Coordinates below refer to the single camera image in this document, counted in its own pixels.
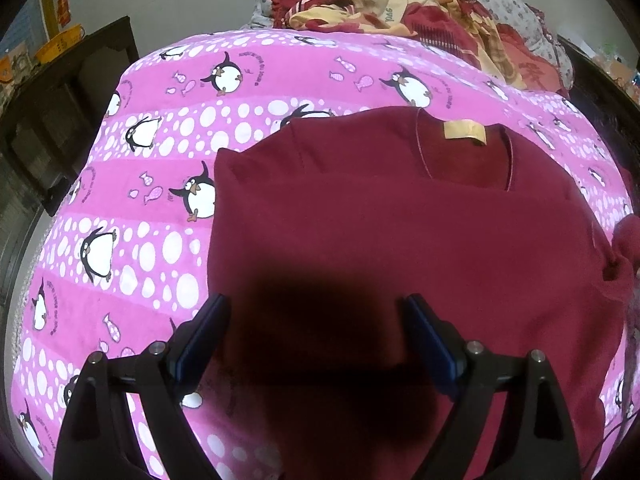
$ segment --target maroon shirt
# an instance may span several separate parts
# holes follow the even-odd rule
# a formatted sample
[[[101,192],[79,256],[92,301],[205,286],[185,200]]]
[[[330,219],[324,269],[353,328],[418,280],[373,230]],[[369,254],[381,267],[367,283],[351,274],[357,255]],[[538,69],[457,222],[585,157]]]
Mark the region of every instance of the maroon shirt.
[[[632,266],[562,168],[487,129],[487,146],[444,139],[424,110],[389,107],[218,152],[209,287],[232,299],[218,358],[258,394],[287,480],[417,470],[450,402],[408,352],[397,300],[412,292],[493,352],[543,350],[583,461],[601,439]]]

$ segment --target clothing label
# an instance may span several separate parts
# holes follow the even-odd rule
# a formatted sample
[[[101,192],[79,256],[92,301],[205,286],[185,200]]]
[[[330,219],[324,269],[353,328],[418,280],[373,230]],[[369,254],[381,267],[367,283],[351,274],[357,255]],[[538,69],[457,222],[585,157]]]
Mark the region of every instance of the clothing label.
[[[464,139],[465,137],[471,137],[486,144],[486,131],[484,130],[484,126],[471,119],[447,121],[444,123],[444,137],[445,139]]]

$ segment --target pink fish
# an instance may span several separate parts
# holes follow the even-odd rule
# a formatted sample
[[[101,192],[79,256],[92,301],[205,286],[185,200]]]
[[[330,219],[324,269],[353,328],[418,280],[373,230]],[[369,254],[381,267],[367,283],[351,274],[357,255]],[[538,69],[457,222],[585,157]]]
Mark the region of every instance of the pink fish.
[[[370,75],[364,75],[359,81],[356,81],[353,84],[356,85],[358,92],[362,92],[363,88],[373,85],[373,78]]]
[[[111,319],[109,319],[109,314],[104,316],[104,319],[102,320],[102,322],[109,329],[109,335],[111,336],[111,339],[113,339],[116,343],[120,341],[120,329],[116,325],[114,325]]]
[[[150,200],[158,200],[161,195],[162,195],[162,188],[160,186],[156,186],[155,188],[153,188],[151,190],[151,193],[149,193],[148,195],[145,196],[145,198],[144,198],[145,205]]]
[[[334,61],[340,63],[347,72],[351,72],[353,74],[356,71],[356,66],[353,63],[343,60],[340,56],[335,58]]]
[[[148,174],[146,174],[146,171],[145,173],[140,175],[140,178],[145,183],[145,186],[151,186],[151,183],[154,181],[154,178],[152,176],[148,176]]]
[[[187,83],[187,86],[184,87],[184,90],[180,91],[182,93],[182,97],[184,97],[184,95],[187,92],[191,92],[191,90],[193,90],[195,86],[196,86],[196,82],[193,79],[191,81],[189,81]]]

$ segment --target wire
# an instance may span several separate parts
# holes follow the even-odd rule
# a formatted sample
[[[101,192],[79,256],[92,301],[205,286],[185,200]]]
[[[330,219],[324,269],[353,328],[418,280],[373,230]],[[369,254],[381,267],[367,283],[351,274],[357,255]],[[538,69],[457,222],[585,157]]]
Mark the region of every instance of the wire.
[[[603,446],[603,444],[607,441],[607,439],[611,436],[611,433],[613,433],[614,431],[617,430],[617,428],[619,428],[620,426],[622,426],[625,422],[630,421],[631,419],[633,419],[638,412],[640,412],[640,408],[638,408],[637,410],[635,410],[631,416],[627,417],[625,420],[623,420],[622,422],[620,422],[619,424],[617,424],[616,426],[614,426],[613,428],[611,428],[611,430],[609,431],[609,433],[607,433],[604,438],[600,441],[600,443],[593,449],[593,452],[591,453],[589,459],[587,460],[587,463],[584,465],[584,467],[582,468],[582,471],[580,472],[580,475],[584,475],[584,472],[587,471],[589,464],[591,464],[591,461],[593,460],[593,458],[596,456],[596,453],[598,452],[598,450]]]

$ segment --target wooden furniture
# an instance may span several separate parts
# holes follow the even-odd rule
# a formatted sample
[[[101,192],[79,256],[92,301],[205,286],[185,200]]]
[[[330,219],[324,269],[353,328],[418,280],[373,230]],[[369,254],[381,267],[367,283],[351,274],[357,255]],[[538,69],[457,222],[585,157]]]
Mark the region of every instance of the wooden furniture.
[[[634,180],[632,201],[640,210],[640,107],[603,69],[578,47],[558,37],[574,66],[575,82],[571,101],[587,117],[612,151],[616,162]]]
[[[93,109],[79,83],[78,75],[85,60],[103,47],[125,51],[129,63],[139,59],[128,16],[87,35],[84,40],[63,52],[53,62],[41,67],[39,72],[17,89],[0,116],[1,155],[50,215],[55,213],[66,190],[78,177],[74,161],[82,155],[85,147],[91,145],[102,121],[104,110]],[[114,85],[117,84],[118,76],[119,74],[114,75]],[[72,114],[82,123],[84,138],[76,142],[78,148],[70,156],[63,153],[51,135],[50,124],[43,118],[43,106],[46,106],[53,92],[65,93],[65,98],[72,105]],[[64,179],[55,186],[47,189],[16,152],[14,141],[22,128],[33,131],[63,175]]]

